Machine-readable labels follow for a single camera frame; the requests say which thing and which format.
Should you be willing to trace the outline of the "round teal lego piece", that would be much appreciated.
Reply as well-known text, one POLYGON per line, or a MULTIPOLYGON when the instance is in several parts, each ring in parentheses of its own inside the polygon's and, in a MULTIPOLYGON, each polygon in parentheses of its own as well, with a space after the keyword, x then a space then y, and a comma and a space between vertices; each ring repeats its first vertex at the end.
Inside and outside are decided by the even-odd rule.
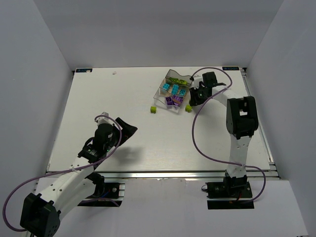
POLYGON ((162 89, 163 89, 163 90, 166 90, 166 91, 168 91, 169 88, 170 88, 170 84, 167 84, 167 83, 165 83, 165 84, 162 86, 162 89))

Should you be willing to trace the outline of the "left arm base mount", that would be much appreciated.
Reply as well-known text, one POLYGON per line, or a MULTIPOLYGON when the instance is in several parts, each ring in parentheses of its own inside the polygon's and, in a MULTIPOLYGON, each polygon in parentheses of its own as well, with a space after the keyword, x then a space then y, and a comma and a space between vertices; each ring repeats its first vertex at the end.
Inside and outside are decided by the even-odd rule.
POLYGON ((120 207, 123 198, 123 183, 106 181, 105 177, 93 172, 86 179, 92 181, 94 192, 81 201, 78 206, 85 207, 120 207))

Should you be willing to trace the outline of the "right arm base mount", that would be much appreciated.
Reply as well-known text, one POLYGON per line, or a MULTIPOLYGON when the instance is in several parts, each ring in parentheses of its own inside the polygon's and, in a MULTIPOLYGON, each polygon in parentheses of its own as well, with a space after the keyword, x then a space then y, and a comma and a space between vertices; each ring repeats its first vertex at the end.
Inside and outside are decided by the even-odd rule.
POLYGON ((209 210, 246 210, 254 209, 250 183, 236 191, 224 187, 223 182, 205 183, 201 190, 207 194, 207 208, 209 210))

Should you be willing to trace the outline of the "small teal lego brick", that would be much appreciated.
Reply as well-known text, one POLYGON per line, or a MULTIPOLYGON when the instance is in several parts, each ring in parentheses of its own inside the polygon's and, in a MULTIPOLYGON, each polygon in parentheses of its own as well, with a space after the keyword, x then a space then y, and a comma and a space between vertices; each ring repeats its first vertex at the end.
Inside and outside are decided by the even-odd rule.
POLYGON ((185 91, 185 90, 183 90, 183 89, 181 89, 181 90, 180 90, 180 92, 179 92, 179 95, 181 95, 181 96, 185 96, 185 95, 186 95, 186 91, 185 91))

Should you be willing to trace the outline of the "purple curved lego piece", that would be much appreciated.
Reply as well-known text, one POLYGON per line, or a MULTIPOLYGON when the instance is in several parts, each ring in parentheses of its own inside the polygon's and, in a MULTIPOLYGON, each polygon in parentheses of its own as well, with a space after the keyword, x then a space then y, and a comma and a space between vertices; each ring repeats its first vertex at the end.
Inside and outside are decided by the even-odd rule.
POLYGON ((172 106, 173 105, 173 101, 172 101, 172 98, 170 96, 168 97, 165 97, 165 103, 166 103, 166 106, 172 106))

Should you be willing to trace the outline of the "green 2x4 lego brick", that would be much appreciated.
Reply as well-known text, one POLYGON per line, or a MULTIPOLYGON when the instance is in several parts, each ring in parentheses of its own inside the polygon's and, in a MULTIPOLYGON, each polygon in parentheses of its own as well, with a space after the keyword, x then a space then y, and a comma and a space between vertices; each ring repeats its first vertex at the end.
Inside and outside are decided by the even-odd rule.
POLYGON ((179 79, 178 78, 168 78, 170 81, 172 81, 173 83, 178 83, 179 79))

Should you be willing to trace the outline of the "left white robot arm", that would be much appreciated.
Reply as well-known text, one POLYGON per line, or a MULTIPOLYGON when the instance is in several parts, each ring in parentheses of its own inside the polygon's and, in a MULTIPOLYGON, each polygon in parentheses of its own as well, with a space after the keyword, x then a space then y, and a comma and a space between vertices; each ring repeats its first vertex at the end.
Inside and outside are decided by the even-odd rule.
POLYGON ((97 116, 95 122, 94 136, 87 139, 70 172, 24 199, 20 226, 34 236, 54 236, 61 220, 80 204, 109 201, 110 189, 105 185, 105 178, 95 170, 137 131, 137 127, 121 118, 111 119, 107 114, 97 116))

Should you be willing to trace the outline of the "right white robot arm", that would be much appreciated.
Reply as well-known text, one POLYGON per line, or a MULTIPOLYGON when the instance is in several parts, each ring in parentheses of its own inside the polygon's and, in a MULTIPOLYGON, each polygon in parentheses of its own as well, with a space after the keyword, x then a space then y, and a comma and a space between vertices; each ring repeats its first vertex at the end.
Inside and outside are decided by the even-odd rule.
POLYGON ((246 160, 250 140, 258 129, 256 102, 253 96, 241 96, 217 81, 214 72, 204 73, 190 88, 189 105, 202 106, 215 99, 226 107, 226 128, 231 138, 230 158, 224 181, 227 186, 243 186, 247 182, 246 160))

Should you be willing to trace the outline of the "purple 2x4 lego plate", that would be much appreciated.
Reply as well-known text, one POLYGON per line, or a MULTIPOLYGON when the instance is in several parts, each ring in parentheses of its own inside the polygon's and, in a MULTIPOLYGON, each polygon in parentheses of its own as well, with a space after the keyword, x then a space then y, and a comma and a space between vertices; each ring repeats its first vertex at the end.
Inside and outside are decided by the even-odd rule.
POLYGON ((173 95, 172 100, 174 103, 181 104, 183 102, 182 96, 173 95))

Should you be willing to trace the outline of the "green sloped lego piece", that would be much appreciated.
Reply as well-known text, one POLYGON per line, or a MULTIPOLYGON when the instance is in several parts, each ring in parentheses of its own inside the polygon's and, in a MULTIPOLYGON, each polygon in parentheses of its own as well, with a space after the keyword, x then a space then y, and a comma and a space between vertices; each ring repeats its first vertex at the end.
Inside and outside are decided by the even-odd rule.
POLYGON ((183 85, 187 85, 187 81, 182 80, 182 79, 179 80, 179 83, 180 83, 180 84, 183 84, 183 85))

